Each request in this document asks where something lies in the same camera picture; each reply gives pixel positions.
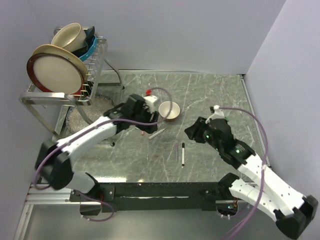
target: white wall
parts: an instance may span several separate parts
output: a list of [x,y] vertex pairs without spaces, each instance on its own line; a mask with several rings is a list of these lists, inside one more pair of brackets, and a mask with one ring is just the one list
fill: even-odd
[[[26,0],[0,4],[0,238],[12,240],[34,174],[40,144],[50,135],[19,102],[30,83],[26,64],[33,50],[48,42]],[[47,111],[49,119],[56,109]]]
[[[275,171],[320,200],[320,1],[287,0],[245,82]],[[320,213],[302,235],[320,239]]]
[[95,26],[119,69],[244,74],[285,0],[28,0],[46,32]]

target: marker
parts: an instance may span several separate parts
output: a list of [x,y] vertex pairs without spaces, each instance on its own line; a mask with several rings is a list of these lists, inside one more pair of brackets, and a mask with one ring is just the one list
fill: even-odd
[[182,167],[185,166],[185,143],[182,143]]
[[149,137],[149,140],[153,139],[154,137],[158,136],[160,133],[162,133],[164,130],[166,130],[166,128],[161,129],[160,131],[157,131],[155,134],[151,135]]

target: beige bowl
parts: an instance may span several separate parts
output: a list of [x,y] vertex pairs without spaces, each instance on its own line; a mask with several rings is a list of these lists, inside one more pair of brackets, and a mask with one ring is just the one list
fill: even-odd
[[84,46],[86,36],[79,23],[71,23],[56,33],[51,44],[73,52]]
[[[170,101],[164,101],[163,103],[160,104],[159,106],[159,114],[161,117],[165,118],[170,110]],[[172,102],[172,109],[167,117],[166,121],[172,122],[178,118],[180,115],[180,107],[178,104],[175,102]]]

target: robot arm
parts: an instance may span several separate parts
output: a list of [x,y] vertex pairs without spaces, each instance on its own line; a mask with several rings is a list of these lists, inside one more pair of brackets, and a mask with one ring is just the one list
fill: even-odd
[[[75,162],[95,144],[128,129],[132,125],[132,123],[124,121],[102,124],[108,120],[127,119],[140,123],[157,122],[159,117],[159,113],[155,111],[155,103],[157,101],[158,98],[153,95],[142,97],[132,94],[125,103],[121,103],[113,109],[108,110],[97,121],[81,131],[57,142],[52,142],[51,140],[45,141],[41,145],[35,168],[39,167],[40,163],[50,152],[65,145],[65,147],[46,162],[41,168],[40,174],[55,190],[69,188],[78,190],[94,199],[100,199],[99,183],[88,173],[74,171],[73,166]],[[149,134],[158,129],[156,124],[148,126],[136,124],[136,126]]]
[[[247,175],[259,187],[263,167],[264,188],[258,209],[271,217],[287,237],[298,239],[315,217],[318,201],[311,195],[304,196],[296,191],[269,167],[263,166],[261,158],[253,149],[234,138],[219,106],[211,107],[210,110],[212,115],[208,119],[199,117],[195,124],[184,132],[190,140],[211,145],[227,164]],[[251,205],[256,203],[260,189],[245,183],[238,176],[229,173],[219,183],[235,198]]]

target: red-rimmed plate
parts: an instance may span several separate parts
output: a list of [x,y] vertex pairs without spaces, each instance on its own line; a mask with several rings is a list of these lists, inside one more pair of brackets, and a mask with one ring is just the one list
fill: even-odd
[[71,52],[64,50],[61,47],[51,45],[51,44],[44,44],[41,46],[38,46],[32,55],[35,54],[55,54],[59,55],[61,57],[64,57],[65,59],[68,59],[72,64],[76,66],[76,68],[81,73],[83,79],[87,81],[88,77],[88,69],[86,65],[75,55],[73,55]]
[[85,82],[74,64],[51,53],[31,56],[26,71],[33,84],[42,92],[79,95]]

